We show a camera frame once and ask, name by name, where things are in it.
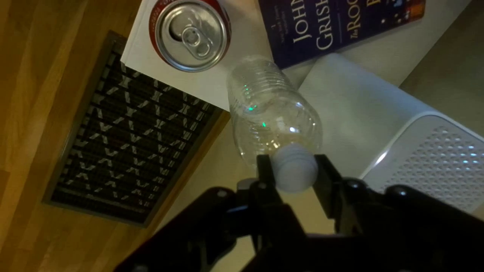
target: book title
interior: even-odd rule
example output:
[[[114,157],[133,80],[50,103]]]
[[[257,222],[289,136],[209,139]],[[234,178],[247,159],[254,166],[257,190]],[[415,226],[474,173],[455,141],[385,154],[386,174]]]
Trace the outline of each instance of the book title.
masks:
[[[333,32],[328,1],[329,0],[317,0],[316,2],[316,15],[319,24],[316,46],[322,51],[333,45]],[[349,34],[350,39],[357,39],[359,37],[359,29],[361,28],[361,10],[358,1],[359,0],[346,0],[346,3],[348,4],[348,17],[350,18],[350,21],[346,25],[346,31]],[[380,2],[381,0],[366,0],[366,6],[369,7]],[[291,9],[293,19],[296,22],[294,28],[297,33],[297,37],[292,40],[293,43],[295,44],[305,39],[312,39],[313,35],[308,33],[309,24],[307,22],[304,0],[292,0]]]

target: blue book cover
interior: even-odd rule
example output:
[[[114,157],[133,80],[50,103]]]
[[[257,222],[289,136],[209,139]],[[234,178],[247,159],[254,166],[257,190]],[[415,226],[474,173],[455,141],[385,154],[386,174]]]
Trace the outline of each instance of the blue book cover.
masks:
[[[259,0],[284,69],[423,17],[425,0]]]

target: white device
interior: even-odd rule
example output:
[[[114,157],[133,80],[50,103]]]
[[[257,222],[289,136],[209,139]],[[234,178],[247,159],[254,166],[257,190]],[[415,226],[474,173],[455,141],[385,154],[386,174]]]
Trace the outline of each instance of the white device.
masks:
[[[463,125],[338,54],[319,59],[299,92],[343,176],[379,192],[409,185],[466,212],[483,203],[484,139]]]

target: pull tab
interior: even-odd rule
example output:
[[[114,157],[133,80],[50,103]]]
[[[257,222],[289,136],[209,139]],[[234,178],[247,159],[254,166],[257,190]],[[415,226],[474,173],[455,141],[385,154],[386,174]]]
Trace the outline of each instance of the pull tab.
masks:
[[[181,41],[186,49],[197,60],[204,60],[208,57],[212,48],[212,41],[195,26],[186,27],[181,34]]]

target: robotic arm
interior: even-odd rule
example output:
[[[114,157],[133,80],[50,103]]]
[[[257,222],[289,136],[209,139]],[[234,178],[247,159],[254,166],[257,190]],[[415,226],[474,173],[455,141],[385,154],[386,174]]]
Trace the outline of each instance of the robotic arm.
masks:
[[[484,222],[407,186],[384,194],[342,178],[316,155],[313,185],[333,236],[308,237],[275,188],[269,156],[237,192],[214,187],[142,244],[116,272],[208,272],[250,235],[256,256],[243,272],[484,271]]]

